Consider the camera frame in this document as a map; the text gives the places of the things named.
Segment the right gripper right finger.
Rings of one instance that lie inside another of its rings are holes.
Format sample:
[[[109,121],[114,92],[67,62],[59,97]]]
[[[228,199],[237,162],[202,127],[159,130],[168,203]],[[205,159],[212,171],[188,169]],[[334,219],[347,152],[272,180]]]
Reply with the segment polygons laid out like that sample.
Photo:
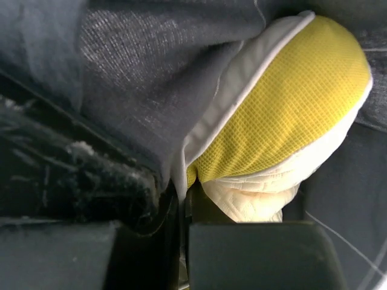
[[[187,271],[187,289],[192,289],[190,277],[190,227],[194,224],[234,224],[219,207],[205,194],[202,187],[190,187],[185,203],[185,261]]]

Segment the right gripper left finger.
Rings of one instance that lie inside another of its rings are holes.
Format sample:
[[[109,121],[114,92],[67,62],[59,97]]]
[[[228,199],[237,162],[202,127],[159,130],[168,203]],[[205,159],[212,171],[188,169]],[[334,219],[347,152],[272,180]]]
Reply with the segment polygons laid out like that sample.
[[[1,77],[2,289],[177,289],[179,237],[172,184]]]

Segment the white pillow yellow edge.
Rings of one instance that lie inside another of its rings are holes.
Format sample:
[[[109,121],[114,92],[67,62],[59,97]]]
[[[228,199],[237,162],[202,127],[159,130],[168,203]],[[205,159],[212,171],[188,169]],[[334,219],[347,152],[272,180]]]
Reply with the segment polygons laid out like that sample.
[[[172,168],[235,222],[281,222],[302,181],[342,144],[372,88],[356,38],[303,11],[244,42]]]

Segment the dark grey checked pillowcase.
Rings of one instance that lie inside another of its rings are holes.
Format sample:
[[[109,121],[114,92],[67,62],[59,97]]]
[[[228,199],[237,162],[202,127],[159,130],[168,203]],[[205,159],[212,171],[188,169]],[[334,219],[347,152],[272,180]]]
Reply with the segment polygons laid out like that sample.
[[[171,177],[183,141],[241,45],[312,11],[358,41],[372,88],[342,144],[282,210],[281,222],[190,227],[192,289],[386,288],[385,1],[2,1],[1,77]]]

